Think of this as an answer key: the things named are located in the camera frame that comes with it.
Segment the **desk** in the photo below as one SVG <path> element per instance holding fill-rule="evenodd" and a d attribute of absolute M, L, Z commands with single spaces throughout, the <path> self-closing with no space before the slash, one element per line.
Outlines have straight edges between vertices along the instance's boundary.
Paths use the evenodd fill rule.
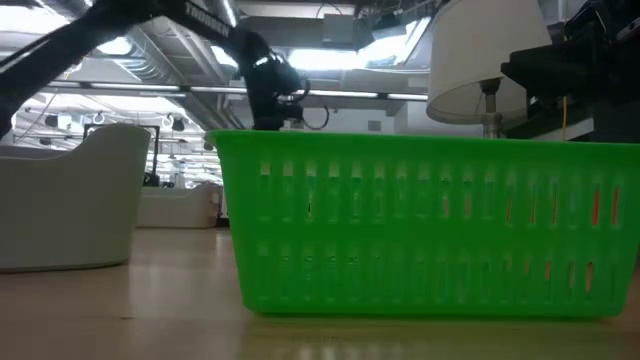
<path fill-rule="evenodd" d="M 138 230 L 128 265 L 0 275 L 0 357 L 638 359 L 640 273 L 599 321 L 266 318 L 244 309 L 225 230 Z"/>

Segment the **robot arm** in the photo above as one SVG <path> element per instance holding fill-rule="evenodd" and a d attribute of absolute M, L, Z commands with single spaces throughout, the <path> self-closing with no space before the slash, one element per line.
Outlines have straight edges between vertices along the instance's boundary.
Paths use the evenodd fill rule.
<path fill-rule="evenodd" d="M 236 60 L 255 129 L 278 130 L 286 118 L 302 116 L 300 98 L 278 100 L 300 90 L 298 73 L 260 35 L 231 27 L 189 0 L 98 0 L 81 18 L 0 62 L 0 69 L 6 68 L 0 73 L 0 137 L 9 131 L 11 116 L 42 87 L 97 46 L 159 16 L 215 42 Z"/>

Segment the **basket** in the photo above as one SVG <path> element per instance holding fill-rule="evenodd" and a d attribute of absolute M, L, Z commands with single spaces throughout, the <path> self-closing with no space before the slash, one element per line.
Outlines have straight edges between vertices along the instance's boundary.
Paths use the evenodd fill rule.
<path fill-rule="evenodd" d="M 215 131 L 260 313 L 617 315 L 640 146 Z"/>

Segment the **lamp shade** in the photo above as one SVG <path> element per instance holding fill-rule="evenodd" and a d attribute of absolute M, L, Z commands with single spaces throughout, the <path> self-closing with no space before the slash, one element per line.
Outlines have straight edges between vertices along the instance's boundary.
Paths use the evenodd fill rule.
<path fill-rule="evenodd" d="M 551 44 L 536 0 L 451 0 L 433 21 L 427 115 L 452 124 L 478 124 L 486 114 L 479 82 L 501 78 L 497 112 L 504 121 L 526 116 L 526 91 L 500 65 L 514 51 Z"/>

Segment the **ductwork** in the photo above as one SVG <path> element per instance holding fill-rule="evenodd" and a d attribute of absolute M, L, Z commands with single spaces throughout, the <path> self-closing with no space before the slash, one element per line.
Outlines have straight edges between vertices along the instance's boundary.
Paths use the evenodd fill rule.
<path fill-rule="evenodd" d="M 69 20 L 82 16 L 89 8 L 86 0 L 37 0 L 37 2 Z M 116 60 L 120 66 L 144 83 L 185 84 L 184 76 L 140 27 L 134 26 L 126 38 L 133 45 L 129 55 L 143 60 Z M 235 127 L 226 116 L 198 99 L 187 97 L 170 99 L 170 101 L 183 107 L 204 130 Z"/>

